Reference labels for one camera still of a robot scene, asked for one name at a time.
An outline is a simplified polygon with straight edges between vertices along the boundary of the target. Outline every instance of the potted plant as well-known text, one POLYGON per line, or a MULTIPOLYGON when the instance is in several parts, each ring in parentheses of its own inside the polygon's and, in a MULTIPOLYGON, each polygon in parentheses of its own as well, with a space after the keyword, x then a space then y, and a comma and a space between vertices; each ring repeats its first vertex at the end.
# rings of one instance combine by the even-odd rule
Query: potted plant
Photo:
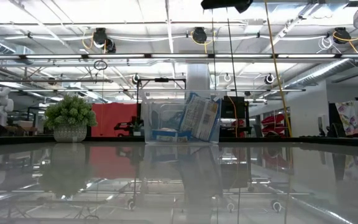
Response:
POLYGON ((80 142, 86 137, 87 125, 98 125, 92 105, 77 96, 66 95, 62 101, 49 106, 45 116, 45 126, 53 129, 58 142, 80 142))

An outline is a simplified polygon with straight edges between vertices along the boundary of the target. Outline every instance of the ceiling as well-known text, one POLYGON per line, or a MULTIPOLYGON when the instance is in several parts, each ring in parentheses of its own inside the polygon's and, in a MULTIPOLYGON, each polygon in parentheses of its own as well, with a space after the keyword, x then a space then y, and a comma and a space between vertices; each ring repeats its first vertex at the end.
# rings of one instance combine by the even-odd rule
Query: ceiling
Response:
MULTIPOLYGON (((35 54, 100 54, 101 49, 91 45, 89 37, 97 27, 105 27, 112 37, 118 54, 133 53, 271 53, 269 48, 269 28, 266 23, 264 4, 254 1, 251 7, 239 14, 234 8, 204 11, 201 0, 23 0, 24 10, 14 4, 14 0, 0 0, 0 40, 8 44, 23 45, 35 54), (230 22, 230 33, 227 25, 230 22), (213 30, 216 41, 204 49, 195 44, 191 37, 194 27, 204 27, 211 39, 213 30), (235 40, 229 40, 229 34, 235 40)), ((345 27, 352 37, 358 37, 353 27, 353 15, 358 7, 345 7, 346 2, 334 1, 334 4, 317 5, 308 11, 310 15, 297 21, 298 15, 306 7, 303 1, 268 4, 269 19, 273 36, 286 27, 291 27, 274 45, 275 53, 337 53, 350 49, 349 44, 332 44, 322 50, 322 37, 332 33, 335 27, 345 27)), ((114 83, 106 83, 103 88, 133 88, 131 78, 138 73, 142 78, 172 77, 186 75, 186 63, 155 63, 151 66, 118 65, 109 67, 102 74, 114 83)), ((312 63, 278 63, 278 72, 284 80, 291 79, 300 72, 309 69, 312 63)), ((266 88, 264 76, 275 73, 273 63, 231 63, 217 62, 209 64, 210 74, 218 76, 218 88, 233 87, 232 81, 226 82, 224 76, 234 73, 237 87, 266 88)), ((24 67, 6 69, 24 76, 24 67)), ((29 67, 35 72, 38 67, 29 67)), ((90 78, 84 66, 47 67, 34 73, 32 78, 90 78)), ((150 83, 151 88, 174 88, 174 83, 150 83)))

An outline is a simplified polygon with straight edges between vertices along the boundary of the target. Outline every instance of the green plant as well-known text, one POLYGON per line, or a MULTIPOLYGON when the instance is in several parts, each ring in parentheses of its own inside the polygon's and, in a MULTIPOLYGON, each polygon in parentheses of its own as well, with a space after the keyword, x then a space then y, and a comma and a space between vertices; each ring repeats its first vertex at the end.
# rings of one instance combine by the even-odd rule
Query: green plant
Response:
POLYGON ((62 101, 47 108, 45 126, 53 129, 59 125, 88 125, 96 126, 96 115, 92 105, 77 96, 66 95, 62 101))

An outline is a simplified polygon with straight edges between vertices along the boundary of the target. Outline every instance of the black cable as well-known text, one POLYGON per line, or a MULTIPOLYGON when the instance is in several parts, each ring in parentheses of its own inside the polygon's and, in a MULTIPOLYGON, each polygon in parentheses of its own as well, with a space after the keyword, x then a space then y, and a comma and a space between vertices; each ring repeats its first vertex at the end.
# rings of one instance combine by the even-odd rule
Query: black cable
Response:
POLYGON ((236 103, 238 103, 238 95, 237 95, 237 83, 236 83, 236 73, 234 71, 234 57, 233 57, 233 46, 231 44, 231 32, 230 32, 230 22, 229 22, 229 11, 226 8, 227 14, 227 26, 229 27, 229 41, 230 41, 230 52, 231 52, 231 64, 233 66, 233 80, 234 80, 234 90, 236 91, 236 103))
POLYGON ((215 30, 214 30, 214 10, 211 10, 212 13, 212 48, 214 53, 214 76, 215 76, 215 90, 216 90, 216 59, 215 59, 215 30))

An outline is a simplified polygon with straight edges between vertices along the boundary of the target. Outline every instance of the white wall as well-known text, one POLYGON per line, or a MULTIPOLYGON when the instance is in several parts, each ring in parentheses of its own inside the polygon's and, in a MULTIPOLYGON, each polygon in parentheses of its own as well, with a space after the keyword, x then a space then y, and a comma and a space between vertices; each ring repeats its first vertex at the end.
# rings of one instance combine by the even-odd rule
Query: white wall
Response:
MULTIPOLYGON (((287 107, 291 111, 292 136, 315 136, 319 134, 318 118, 325 116, 328 123, 328 100, 326 82, 317 86, 308 86, 304 92, 289 93, 286 96, 287 107)), ((250 108, 250 116, 272 110, 282 109, 281 101, 268 101, 268 105, 250 108)))
POLYGON ((327 85, 327 97, 330 103, 355 100, 355 98, 358 97, 358 85, 327 85))

